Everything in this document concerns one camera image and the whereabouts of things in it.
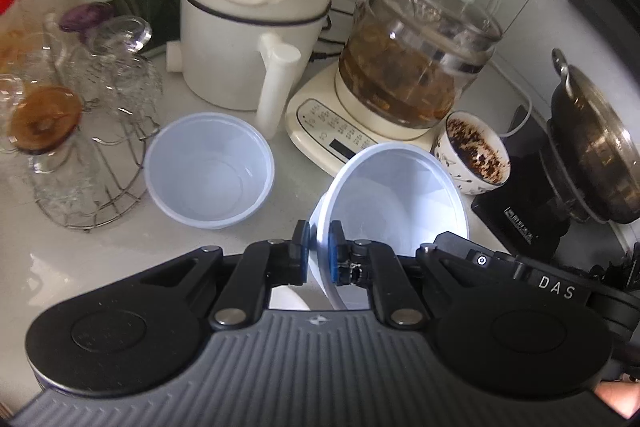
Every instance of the white plastic bowl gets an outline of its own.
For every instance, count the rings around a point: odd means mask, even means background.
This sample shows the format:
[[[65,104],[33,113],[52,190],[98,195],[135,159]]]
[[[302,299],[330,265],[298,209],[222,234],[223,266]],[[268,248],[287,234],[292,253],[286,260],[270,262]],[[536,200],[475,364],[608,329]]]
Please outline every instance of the white plastic bowl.
[[[328,235],[336,219],[347,239],[381,241],[397,255],[414,256],[421,243],[442,232],[469,235],[460,194],[434,156],[402,142],[361,151],[338,172],[310,218],[316,243],[309,266],[336,309],[344,309],[347,299],[362,307],[353,302],[357,289],[338,292],[331,280]]]
[[[269,195],[273,154],[239,118],[191,114],[165,127],[145,156],[145,182],[169,217],[198,229],[222,229],[251,216]]]

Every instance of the patterned ceramic cup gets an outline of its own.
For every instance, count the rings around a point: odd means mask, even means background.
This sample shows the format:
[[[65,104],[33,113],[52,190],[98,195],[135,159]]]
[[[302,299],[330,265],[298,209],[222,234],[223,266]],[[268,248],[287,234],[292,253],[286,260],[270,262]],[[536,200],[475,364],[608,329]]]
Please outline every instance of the patterned ceramic cup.
[[[504,185],[511,173],[502,140],[478,117],[451,113],[433,145],[433,155],[444,165],[463,194],[482,194]]]

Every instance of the white electric pot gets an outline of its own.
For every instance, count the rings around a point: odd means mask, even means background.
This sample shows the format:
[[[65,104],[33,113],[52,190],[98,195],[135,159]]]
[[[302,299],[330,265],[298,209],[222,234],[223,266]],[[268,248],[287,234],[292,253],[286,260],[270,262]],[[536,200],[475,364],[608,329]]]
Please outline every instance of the white electric pot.
[[[302,76],[330,0],[181,0],[182,73],[200,97],[257,110],[256,127],[275,133]]]

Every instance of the glass kettle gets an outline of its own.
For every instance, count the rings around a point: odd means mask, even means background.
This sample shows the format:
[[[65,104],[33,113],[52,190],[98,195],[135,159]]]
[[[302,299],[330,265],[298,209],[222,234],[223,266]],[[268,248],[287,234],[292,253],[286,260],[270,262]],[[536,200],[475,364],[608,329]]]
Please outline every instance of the glass kettle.
[[[367,0],[340,55],[336,93],[370,130],[414,139],[447,115],[501,38],[468,0]]]

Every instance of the white countertop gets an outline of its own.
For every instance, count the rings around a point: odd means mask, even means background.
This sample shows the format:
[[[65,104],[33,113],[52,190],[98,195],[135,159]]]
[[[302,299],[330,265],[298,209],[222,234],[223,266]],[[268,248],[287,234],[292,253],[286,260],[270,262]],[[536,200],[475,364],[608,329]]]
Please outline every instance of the white countertop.
[[[164,71],[164,56],[154,61]],[[326,61],[312,64],[305,76],[325,65]],[[221,110],[204,102],[188,89],[180,74],[164,74],[164,99],[165,123],[206,110],[234,114],[250,123],[254,119],[251,112]],[[482,97],[474,96],[465,99],[464,107],[470,110],[482,104]],[[504,121],[510,120],[515,105],[502,106]],[[476,114],[482,118],[482,107],[478,109]],[[308,219],[332,179],[295,148],[284,130],[270,145],[276,175],[266,204],[246,221],[224,230],[181,225],[145,196],[113,225],[90,233],[75,232],[50,222],[25,190],[0,180],[0,401],[17,411],[40,390],[24,352],[24,336],[31,321],[51,305],[202,245],[220,245],[225,253],[239,253],[254,241],[289,238],[297,220]],[[469,210],[471,198],[464,199],[471,240],[503,249]],[[315,281],[296,292],[312,309],[330,308]]]

